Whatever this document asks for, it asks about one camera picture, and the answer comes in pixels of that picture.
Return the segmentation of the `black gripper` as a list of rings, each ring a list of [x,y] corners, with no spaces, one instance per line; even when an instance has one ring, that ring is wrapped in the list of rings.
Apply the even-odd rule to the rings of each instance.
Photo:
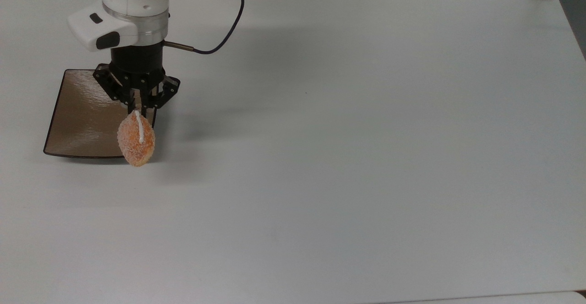
[[[128,114],[136,109],[133,88],[140,90],[140,111],[145,118],[149,110],[162,108],[178,93],[181,81],[165,75],[163,42],[113,48],[110,52],[111,64],[123,73],[123,79],[116,77],[109,64],[98,64],[93,77],[109,98],[118,101]]]

